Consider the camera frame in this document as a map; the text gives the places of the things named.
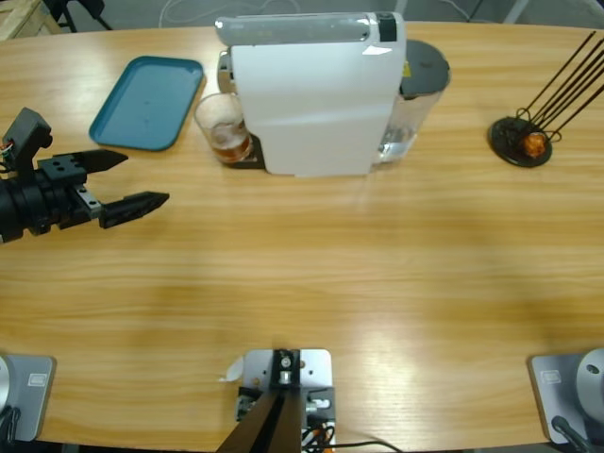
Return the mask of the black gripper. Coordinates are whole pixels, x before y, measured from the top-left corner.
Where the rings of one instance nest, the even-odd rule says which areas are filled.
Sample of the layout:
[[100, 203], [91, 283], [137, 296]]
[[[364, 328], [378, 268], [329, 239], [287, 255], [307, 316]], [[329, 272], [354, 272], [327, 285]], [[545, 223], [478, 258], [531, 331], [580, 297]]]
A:
[[161, 207], [168, 193], [143, 192], [105, 204], [85, 187], [89, 174], [105, 172], [128, 160], [107, 149], [54, 155], [38, 161], [34, 178], [1, 181], [1, 242], [21, 239], [25, 231], [40, 236], [56, 226], [74, 227], [99, 218], [103, 229], [137, 220]]

